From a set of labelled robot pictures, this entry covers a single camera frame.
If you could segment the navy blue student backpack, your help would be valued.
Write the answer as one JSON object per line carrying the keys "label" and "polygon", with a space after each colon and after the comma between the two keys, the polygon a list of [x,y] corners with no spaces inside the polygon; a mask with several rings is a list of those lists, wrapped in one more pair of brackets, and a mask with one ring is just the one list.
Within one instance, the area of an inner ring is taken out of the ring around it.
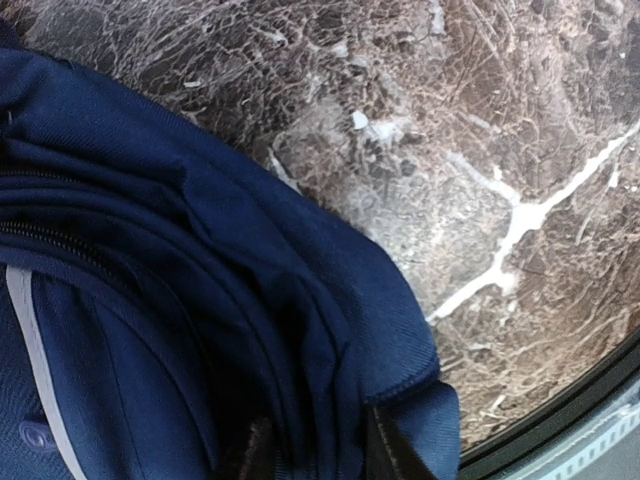
{"label": "navy blue student backpack", "polygon": [[389,256],[253,160],[1,28],[1,475],[436,479],[459,402]]}

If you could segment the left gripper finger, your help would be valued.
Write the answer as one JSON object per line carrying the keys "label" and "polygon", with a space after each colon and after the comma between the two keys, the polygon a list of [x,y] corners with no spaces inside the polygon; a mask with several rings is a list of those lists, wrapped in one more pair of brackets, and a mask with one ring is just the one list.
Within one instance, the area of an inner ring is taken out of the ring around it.
{"label": "left gripper finger", "polygon": [[435,480],[392,418],[367,408],[366,480]]}

